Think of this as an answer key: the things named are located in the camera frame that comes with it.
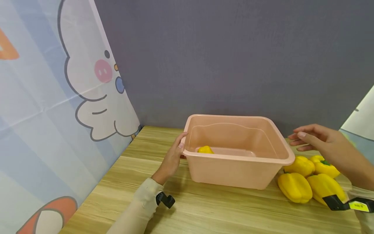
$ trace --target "gray wall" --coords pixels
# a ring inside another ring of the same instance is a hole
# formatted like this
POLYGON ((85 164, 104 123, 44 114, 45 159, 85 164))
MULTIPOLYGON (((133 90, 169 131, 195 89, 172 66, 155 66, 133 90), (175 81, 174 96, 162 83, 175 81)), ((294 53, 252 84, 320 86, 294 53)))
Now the gray wall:
POLYGON ((96 0, 141 124, 338 129, 374 84, 374 1, 96 0))

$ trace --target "finger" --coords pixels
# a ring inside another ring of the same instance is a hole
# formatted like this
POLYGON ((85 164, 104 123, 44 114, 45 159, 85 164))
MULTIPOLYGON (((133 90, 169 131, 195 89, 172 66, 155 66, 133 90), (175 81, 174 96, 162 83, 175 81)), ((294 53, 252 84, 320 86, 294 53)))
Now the finger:
POLYGON ((175 157, 180 157, 184 150, 184 144, 179 143, 178 147, 174 150, 175 157))
POLYGON ((305 145, 307 144, 305 141, 297 139, 289 143, 290 146, 297 146, 297 145, 305 145))
POLYGON ((297 139, 299 139, 299 137, 297 136, 297 133, 294 133, 294 134, 289 135, 288 139, 290 139, 290 140, 297 140, 297 139))
POLYGON ((312 145, 304 145, 302 147, 297 148, 297 151, 304 152, 309 150, 315 150, 315 148, 312 145))
POLYGON ((327 144, 326 142, 323 142, 320 139, 318 139, 318 137, 305 132, 299 132, 297 133, 297 136, 300 140, 314 146, 317 149, 322 149, 327 144))
POLYGON ((181 143, 182 138, 184 138, 187 135, 187 132, 179 134, 179 136, 175 139, 174 144, 171 147, 175 149, 179 145, 179 143, 181 143))
POLYGON ((296 128, 294 130, 294 133, 298 133, 298 132, 310 132, 310 133, 312 133, 312 132, 315 132, 315 133, 318 133, 318 134, 328 134, 330 131, 333 131, 333 130, 330 129, 330 128, 318 125, 318 124, 310 124, 310 125, 301 126, 301 127, 296 128))

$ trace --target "pink cheek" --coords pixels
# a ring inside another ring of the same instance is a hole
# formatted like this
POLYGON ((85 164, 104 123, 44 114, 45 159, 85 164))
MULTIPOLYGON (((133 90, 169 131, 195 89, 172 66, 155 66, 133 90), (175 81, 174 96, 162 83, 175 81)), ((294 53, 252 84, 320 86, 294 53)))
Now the pink cheek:
POLYGON ((96 77, 99 79, 100 82, 108 83, 112 80, 112 68, 110 67, 107 61, 102 59, 96 61, 94 69, 96 77))

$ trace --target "yellow label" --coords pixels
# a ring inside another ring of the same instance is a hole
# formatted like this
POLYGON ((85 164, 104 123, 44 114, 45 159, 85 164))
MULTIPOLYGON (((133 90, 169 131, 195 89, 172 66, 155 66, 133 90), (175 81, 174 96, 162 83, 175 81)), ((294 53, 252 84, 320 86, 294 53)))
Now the yellow label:
POLYGON ((360 211, 369 212, 369 208, 368 208, 368 206, 367 206, 366 204, 361 203, 361 202, 358 202, 358 201, 350 202, 350 203, 349 203, 349 207, 350 207, 352 210, 360 210, 360 211))

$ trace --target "wrist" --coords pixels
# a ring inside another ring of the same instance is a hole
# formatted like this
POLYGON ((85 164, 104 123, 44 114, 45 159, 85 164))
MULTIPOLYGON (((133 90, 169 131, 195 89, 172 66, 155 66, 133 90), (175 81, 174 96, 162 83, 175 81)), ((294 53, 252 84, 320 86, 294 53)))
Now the wrist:
POLYGON ((158 183, 159 185, 164 185, 169 178, 170 178, 170 176, 168 175, 168 173, 163 171, 161 168, 159 168, 153 174, 153 176, 151 176, 151 179, 156 181, 156 183, 158 183))

